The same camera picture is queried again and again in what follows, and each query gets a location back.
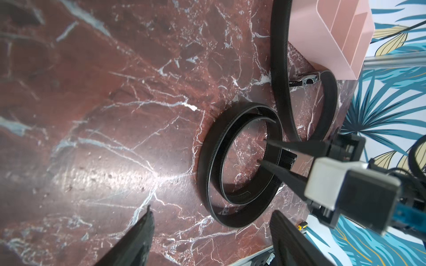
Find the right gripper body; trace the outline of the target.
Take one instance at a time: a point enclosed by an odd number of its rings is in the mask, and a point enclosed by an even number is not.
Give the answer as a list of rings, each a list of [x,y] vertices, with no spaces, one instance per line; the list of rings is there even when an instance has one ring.
[[[341,214],[338,197],[347,172],[352,168],[366,168],[360,158],[366,139],[358,135],[337,135],[334,139],[314,141],[314,161],[311,166],[304,196],[314,205],[311,213],[321,224],[334,229]]]

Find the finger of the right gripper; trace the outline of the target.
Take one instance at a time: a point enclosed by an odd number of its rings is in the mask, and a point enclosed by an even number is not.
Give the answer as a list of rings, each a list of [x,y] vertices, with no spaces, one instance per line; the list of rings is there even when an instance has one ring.
[[[267,171],[274,174],[282,183],[290,188],[301,200],[308,201],[305,196],[307,177],[294,173],[282,166],[273,164],[266,160],[261,160],[260,165]]]
[[[264,141],[274,147],[295,151],[311,157],[327,157],[331,149],[330,143],[316,140],[305,142],[283,142],[272,139],[264,139]]]

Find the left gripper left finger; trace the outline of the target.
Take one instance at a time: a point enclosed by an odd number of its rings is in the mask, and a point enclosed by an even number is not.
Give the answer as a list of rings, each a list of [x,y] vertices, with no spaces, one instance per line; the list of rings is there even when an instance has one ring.
[[[154,229],[154,216],[148,206],[146,214],[95,266],[146,266]]]

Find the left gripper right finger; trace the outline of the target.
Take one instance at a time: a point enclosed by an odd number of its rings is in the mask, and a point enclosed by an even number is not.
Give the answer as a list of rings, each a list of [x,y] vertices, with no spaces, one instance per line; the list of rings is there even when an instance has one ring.
[[[270,219],[274,266],[332,266],[283,213],[275,210]]]

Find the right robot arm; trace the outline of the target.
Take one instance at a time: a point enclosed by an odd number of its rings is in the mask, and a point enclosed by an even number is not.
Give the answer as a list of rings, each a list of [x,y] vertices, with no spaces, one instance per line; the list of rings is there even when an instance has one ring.
[[[361,161],[365,139],[337,135],[327,141],[269,145],[313,158],[307,177],[262,160],[260,165],[304,200],[323,225],[335,228],[341,216],[379,235],[389,228],[422,237],[426,232],[426,185],[414,153],[408,156],[413,171]]]

